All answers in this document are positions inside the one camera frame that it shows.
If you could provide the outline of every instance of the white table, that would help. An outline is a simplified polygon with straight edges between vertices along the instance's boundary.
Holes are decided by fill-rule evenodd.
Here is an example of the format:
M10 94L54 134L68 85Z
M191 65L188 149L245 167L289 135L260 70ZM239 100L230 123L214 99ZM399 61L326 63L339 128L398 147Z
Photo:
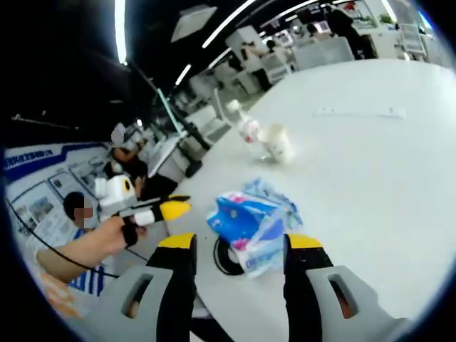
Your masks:
M216 234L205 219L215 197L256 176L295 201L307 233L335 265L370 284L389 314L423 312L456 255L455 93L453 74L426 63L370 60L302 71L250 110L263 126L287 126L297 149L290 165L253 161L233 130L206 154L177 191L192 195L192 211L168 227L197 233L198 294L234 341L288 340L282 272L248 280L223 275L212 260ZM322 105L398 106L407 118L314 117Z

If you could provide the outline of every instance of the black ceiling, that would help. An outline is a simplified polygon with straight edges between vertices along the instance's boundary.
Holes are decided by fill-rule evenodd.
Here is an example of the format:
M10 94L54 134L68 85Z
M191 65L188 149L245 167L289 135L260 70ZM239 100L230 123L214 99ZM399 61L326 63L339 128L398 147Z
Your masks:
M138 115L133 107L137 107L140 93L131 81L131 72L117 62L114 1L36 2L27 8L15 4L15 9L9 12L14 18L14 35L10 37L14 48L11 64L7 64L11 65L9 88L13 90L7 99L11 105L7 116L20 114L69 128L79 127L79 130L50 128L56 133L43 135L36 134L43 130L41 126L27 124L21 126L27 127L23 128L25 133L15 135L10 145L66 141L73 136L73 140L108 140L114 124L133 120ZM256 0L208 48L202 49L211 32L244 2L126 0L128 58L169 93L188 63L192 64L187 75L190 77L226 49L224 40L240 21L244 20L242 26L259 28L263 22L303 0ZM199 4L218 9L201 31L170 43L180 11ZM260 6L262 10L252 15ZM119 99L123 103L110 103Z

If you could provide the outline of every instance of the fluorescent light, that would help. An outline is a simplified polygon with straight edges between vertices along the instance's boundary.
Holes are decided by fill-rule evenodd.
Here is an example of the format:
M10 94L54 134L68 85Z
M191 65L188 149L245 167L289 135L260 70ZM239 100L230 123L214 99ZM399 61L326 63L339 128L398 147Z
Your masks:
M222 58L224 58L229 52L231 51L231 48L228 48L227 50L223 51L220 56L218 56L216 59L214 59L209 66L207 67L208 69L214 68L215 64L219 63Z
M285 15L287 15L288 13L291 13L291 12L297 10L297 9L300 9L301 7L304 7L304 6L313 4L314 2L317 2L317 1L318 1L318 0L308 0L308 1L305 1L305 2L303 2L302 4L296 5L295 7L291 7L290 9L287 9L286 11L283 11L283 12L280 13L276 18L281 18L282 16L285 16Z
M391 5L387 2L387 0L382 0L382 4L384 5L384 7L385 7L386 11L388 12L388 14L390 15L391 19L393 21L397 22L398 18L394 14L393 9L391 8Z
M125 46L125 0L115 0L114 3L115 45L119 63L124 64L127 59Z
M191 67L192 67L192 64L187 64L187 66L181 72L180 76L177 78L176 86L178 86L182 82L182 80L184 79L185 75L187 75L188 70L190 70Z
M288 23L289 21L292 21L293 19L296 19L298 17L297 14L295 14L294 16L290 16L288 18L285 19L285 21Z
M420 17L421 17L421 20L423 20L423 23L425 24L425 28L429 28L429 29L432 29L432 25L430 24L430 22L426 19L426 17L423 15L423 13L421 12L418 12L420 14Z
M220 24L219 27L215 29L214 32L211 33L209 38L206 39L206 41L202 44L202 48L206 48L211 44L211 42L219 35L220 32L229 24L232 22L234 18L236 18L240 13L245 10L247 7L252 5L256 0L247 0L245 1L238 9L236 9L233 13L231 13L223 22Z

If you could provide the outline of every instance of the paper cup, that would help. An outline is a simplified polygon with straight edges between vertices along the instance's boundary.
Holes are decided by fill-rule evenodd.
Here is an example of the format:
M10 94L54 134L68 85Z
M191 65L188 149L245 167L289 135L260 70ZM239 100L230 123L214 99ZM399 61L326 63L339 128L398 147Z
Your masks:
M286 134L285 126L278 123L270 125L260 131L258 138L277 162L286 164L293 159L294 149Z

